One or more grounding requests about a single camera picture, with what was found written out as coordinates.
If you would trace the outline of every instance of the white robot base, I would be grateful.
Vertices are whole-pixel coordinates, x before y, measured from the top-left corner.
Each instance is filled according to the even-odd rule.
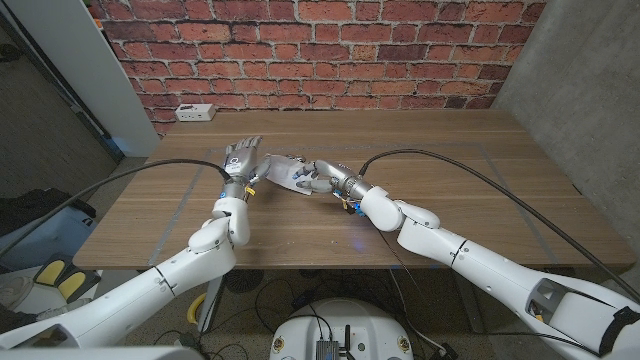
[[[333,341],[329,341],[327,324]],[[349,328],[349,339],[345,329]],[[320,329],[323,339],[320,340]],[[412,360],[411,343],[404,328],[379,308],[355,299],[332,298],[314,302],[293,313],[276,330],[269,353],[270,360],[338,360],[348,342],[356,360]]]

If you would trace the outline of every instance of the wire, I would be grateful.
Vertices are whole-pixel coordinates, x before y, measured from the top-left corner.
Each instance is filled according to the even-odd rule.
[[[149,169],[149,168],[152,168],[152,167],[161,166],[161,165],[168,165],[168,164],[195,164],[195,165],[209,166],[209,167],[212,167],[212,168],[218,170],[218,172],[220,173],[220,175],[222,175],[222,178],[224,179],[225,182],[232,181],[231,176],[229,176],[229,174],[226,171],[224,171],[223,168],[221,168],[220,166],[218,166],[218,165],[216,165],[214,163],[208,162],[208,161],[192,160],[192,159],[168,159],[168,160],[154,161],[152,163],[145,164],[145,165],[136,167],[136,168],[131,169],[131,170],[127,170],[127,171],[122,172],[120,174],[109,176],[108,178],[103,179],[101,181],[98,181],[97,183],[89,186],[88,188],[80,191],[79,193],[75,194],[71,198],[67,199],[65,202],[63,202],[62,204],[58,205],[55,209],[49,211],[49,213],[47,213],[45,216],[43,216],[40,219],[36,220],[33,223],[33,225],[26,232],[24,232],[18,238],[16,238],[12,242],[10,242],[7,246],[2,248],[2,250],[0,250],[0,258],[2,258],[4,255],[6,255],[11,249],[13,249],[14,246],[18,245],[18,243],[20,241],[24,240],[34,230],[36,230],[40,225],[42,225],[45,222],[47,222],[49,219],[51,219],[53,216],[55,216],[62,209],[64,209],[67,206],[71,205],[73,202],[75,202],[76,200],[78,200],[82,196],[86,195],[87,193],[99,188],[100,186],[102,186],[104,184],[107,184],[107,183],[110,183],[110,182],[112,182],[112,181],[114,181],[116,179],[119,179],[119,178],[121,178],[123,176],[127,176],[127,175],[130,175],[130,174],[136,173],[138,171],[146,170],[146,169]]]
[[[316,309],[311,306],[311,303],[309,303],[309,307],[311,308],[311,311],[313,311],[313,313],[318,316]],[[322,335],[322,325],[320,325],[320,319],[316,317],[316,321],[318,322],[318,329],[320,329],[320,340],[324,340],[324,335]]]
[[[418,336],[418,334],[416,334],[415,332],[413,332],[413,330],[411,330],[411,333],[412,333],[414,336]],[[420,340],[421,340],[421,339],[418,337],[418,338],[416,339],[416,341],[414,341],[414,343],[416,343],[416,344],[418,344],[418,345],[420,346],[420,351],[422,351],[422,356],[420,356],[420,355],[418,355],[418,356],[420,356],[420,357],[421,357],[421,358],[423,358],[423,359],[426,359],[427,355],[426,355],[426,353],[425,353],[425,351],[424,351],[424,346],[422,346],[422,341],[420,341]]]
[[[158,336],[158,338],[153,342],[153,345],[157,345],[158,342],[160,341],[160,339],[162,339],[165,335],[169,335],[169,334],[178,334],[178,335],[182,335],[182,333],[178,330],[169,330],[169,331],[165,331],[162,334],[160,334],[160,336]]]
[[[589,252],[589,250],[587,250],[584,246],[580,245],[579,242],[574,240],[571,236],[569,236],[567,233],[562,231],[562,229],[560,229],[556,224],[554,224],[549,219],[547,219],[542,214],[540,214],[538,211],[536,211],[534,208],[529,206],[529,204],[525,203],[520,198],[515,196],[512,192],[510,192],[509,190],[507,190],[504,187],[500,186],[498,183],[496,183],[495,181],[489,179],[488,177],[482,175],[477,170],[475,170],[475,169],[473,169],[473,168],[471,168],[471,167],[469,167],[469,166],[467,166],[467,165],[465,165],[465,164],[463,164],[461,162],[458,162],[458,161],[450,159],[450,158],[448,158],[446,156],[443,156],[443,155],[440,155],[438,153],[434,153],[434,152],[431,152],[431,151],[427,151],[427,150],[399,149],[399,150],[392,150],[392,151],[387,151],[387,152],[384,152],[384,153],[380,153],[380,154],[372,157],[371,159],[367,160],[367,162],[365,162],[364,165],[362,165],[362,168],[360,169],[359,175],[364,176],[364,174],[367,172],[367,169],[369,168],[369,165],[371,165],[371,163],[376,161],[377,159],[380,159],[382,157],[389,156],[389,155],[395,155],[395,154],[422,154],[422,155],[426,155],[426,156],[431,156],[433,158],[436,158],[436,159],[448,162],[449,164],[455,165],[455,166],[457,166],[457,167],[459,167],[459,168],[471,173],[472,175],[476,176],[477,178],[479,178],[480,180],[484,181],[485,183],[491,185],[494,189],[500,191],[502,194],[504,194],[506,197],[511,199],[513,202],[515,202],[516,204],[520,205],[527,212],[529,212],[531,215],[533,215],[536,219],[540,220],[543,224],[545,224],[549,229],[551,229],[553,232],[558,234],[558,236],[560,236],[562,239],[564,239],[566,242],[568,242],[569,245],[573,246],[576,250],[578,250],[578,252],[580,252],[582,255],[584,255],[584,257],[589,259],[589,261],[591,261],[595,266],[600,268],[600,270],[604,271],[611,279],[613,279],[613,281],[615,281],[618,285],[620,285],[620,287],[622,287],[637,303],[640,304],[640,293],[638,293],[633,287],[631,287],[631,285],[629,285],[626,281],[624,281],[620,276],[618,276],[613,271],[611,271],[611,269],[609,269],[604,263],[602,263],[602,261],[600,261],[600,259],[598,259],[591,252]]]
[[[413,282],[413,285],[415,285],[416,289],[418,290],[418,293],[420,294],[420,298],[422,298],[422,301],[424,301],[424,303],[428,303],[427,301],[427,297],[424,295],[424,293],[422,292],[422,288],[420,288],[420,286],[418,285],[418,282],[416,281],[416,279],[413,278],[413,275],[411,275],[411,272],[409,271],[409,269],[407,268],[407,266],[404,264],[404,262],[402,261],[402,259],[400,259],[400,256],[398,255],[398,252],[396,252],[395,250],[393,250],[393,248],[391,247],[391,244],[389,244],[389,242],[387,241],[387,238],[384,237],[384,234],[382,234],[382,231],[380,231],[380,229],[376,228],[376,230],[378,231],[378,234],[380,234],[380,237],[382,237],[382,240],[384,240],[385,244],[387,244],[387,247],[389,247],[389,250],[391,250],[391,252],[393,253],[393,255],[396,257],[396,259],[400,262],[400,265],[402,265],[402,267],[404,268],[404,270],[407,272],[407,275],[409,275],[409,278],[411,279],[411,282]],[[447,327],[451,327],[451,325],[445,321],[442,316],[440,314],[438,314],[438,319]]]
[[[409,327],[411,328],[411,330],[413,330],[416,333],[416,335],[418,335],[419,337],[427,341],[429,344],[440,349],[440,355],[444,356],[447,353],[447,349],[442,347],[442,345],[438,344],[437,342],[426,337],[424,334],[418,331],[415,328],[415,326],[413,326],[413,324],[411,323],[411,320],[409,320],[409,315],[407,315],[407,305],[404,303],[404,296],[402,296],[402,290],[400,290],[400,285],[398,285],[398,281],[396,280],[396,277],[393,275],[393,271],[391,269],[389,269],[389,274],[391,274],[391,279],[393,280],[393,283],[396,284],[396,289],[398,289],[398,294],[400,294],[400,300],[402,301],[402,307],[404,308],[404,313],[406,315],[405,319],[407,320],[407,324],[409,324]]]
[[[543,337],[543,338],[547,338],[547,339],[552,339],[552,340],[556,340],[556,341],[560,341],[569,345],[573,345],[577,348],[580,348],[586,352],[591,353],[592,355],[595,355],[596,357],[600,357],[600,354],[597,353],[596,351],[593,351],[591,349],[589,349],[588,347],[575,342],[575,341],[571,341],[571,340],[567,340],[567,339],[563,339],[561,337],[557,337],[557,336],[553,336],[553,335],[549,335],[549,334],[542,334],[542,333],[530,333],[530,332],[498,332],[498,333],[483,333],[483,334],[479,334],[479,335],[499,335],[499,336],[520,336],[520,335],[524,335],[524,336],[538,336],[538,337]]]
[[[258,291],[258,294],[256,295],[256,299],[255,299],[254,304],[253,304],[253,305],[254,305],[253,307],[254,307],[254,309],[256,310],[256,315],[258,316],[258,319],[259,319],[259,320],[260,320],[260,322],[262,323],[262,326],[264,326],[264,327],[265,327],[267,330],[269,330],[272,334],[275,334],[275,333],[276,333],[276,331],[275,331],[275,330],[273,330],[273,329],[272,329],[272,328],[271,328],[271,327],[270,327],[270,326],[269,326],[269,325],[264,321],[264,319],[262,318],[262,316],[260,316],[260,312],[258,311],[258,299],[260,298],[260,294],[262,294],[262,292],[264,291],[264,289],[266,289],[266,288],[267,288],[267,286],[269,286],[269,285],[273,284],[274,282],[278,282],[278,281],[285,282],[285,283],[289,286],[289,290],[291,290],[291,297],[292,297],[293,299],[295,299],[295,298],[296,298],[296,296],[295,296],[295,294],[293,293],[293,287],[291,286],[291,283],[290,283],[290,282],[288,282],[287,280],[284,280],[284,279],[274,279],[274,280],[271,280],[271,281],[269,281],[268,283],[266,283],[266,284],[262,287],[262,289],[260,289],[260,291]]]
[[[249,360],[249,353],[247,352],[247,349],[244,348],[244,346],[240,345],[240,344],[229,344],[229,345],[225,345],[223,346],[220,350],[216,351],[210,351],[210,352],[205,352],[204,354],[209,355],[209,354],[213,354],[211,356],[211,360],[215,359],[216,357],[220,357],[222,360],[224,360],[224,358],[222,357],[222,355],[220,355],[221,352],[223,352],[225,349],[228,349],[232,346],[235,347],[239,347],[240,350],[242,350],[242,352],[244,353],[245,359]]]
[[[327,320],[325,320],[325,318],[323,318],[322,316],[313,315],[313,314],[294,315],[294,316],[290,316],[287,320],[297,319],[302,317],[314,317],[324,321],[324,323],[327,324],[327,327],[329,328],[329,341],[333,341],[333,331],[331,330],[331,325],[329,325]]]
[[[264,310],[272,311],[272,312],[274,312],[274,313],[276,313],[276,314],[280,314],[279,312],[277,312],[276,310],[274,310],[274,309],[272,309],[272,308],[268,308],[268,307],[264,307],[264,306],[261,306],[261,307],[259,307],[259,308],[260,308],[260,309],[264,309]],[[246,309],[244,309],[244,310],[240,310],[240,311],[238,311],[237,313],[235,313],[235,314],[233,314],[233,315],[229,316],[228,318],[224,319],[220,324],[216,325],[216,327],[211,328],[211,330],[207,331],[207,334],[209,334],[209,333],[211,333],[211,332],[213,332],[213,331],[215,331],[215,330],[218,330],[219,328],[221,328],[221,327],[222,327],[222,325],[224,325],[224,324],[226,324],[227,322],[231,321],[231,319],[235,318],[236,316],[239,316],[240,314],[245,313],[245,312],[248,312],[248,311],[255,311],[255,309],[256,309],[256,308],[252,306],[252,307],[250,307],[250,308],[246,308]]]

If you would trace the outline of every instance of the yellow connector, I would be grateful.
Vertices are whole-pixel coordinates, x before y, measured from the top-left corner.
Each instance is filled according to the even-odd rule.
[[[202,302],[204,301],[204,298],[206,297],[207,297],[207,293],[204,293],[198,296],[195,300],[193,300],[193,302],[189,306],[189,310],[187,310],[187,321],[189,323],[198,325],[198,319],[196,319],[196,311],[198,310],[198,307],[200,306],[200,304],[202,304]]]

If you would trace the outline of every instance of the power strip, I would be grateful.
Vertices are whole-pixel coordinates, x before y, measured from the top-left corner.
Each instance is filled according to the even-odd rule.
[[[215,114],[211,104],[182,104],[176,109],[180,121],[211,121]]]

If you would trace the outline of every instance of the yellow object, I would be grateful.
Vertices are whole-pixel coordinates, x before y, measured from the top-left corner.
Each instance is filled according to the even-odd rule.
[[[200,304],[202,304],[204,298],[206,297],[207,293],[198,296],[189,306],[189,310],[187,310],[187,321],[191,324],[198,325],[198,320],[196,319],[196,310],[198,310],[198,307],[200,306]]]
[[[58,290],[60,294],[64,297],[65,300],[69,299],[76,290],[84,284],[84,281],[87,279],[87,275],[83,272],[77,272],[71,276],[69,276],[65,281],[58,285]]]
[[[47,264],[47,267],[38,275],[36,282],[53,286],[58,276],[60,276],[60,272],[64,269],[64,265],[62,260]]]

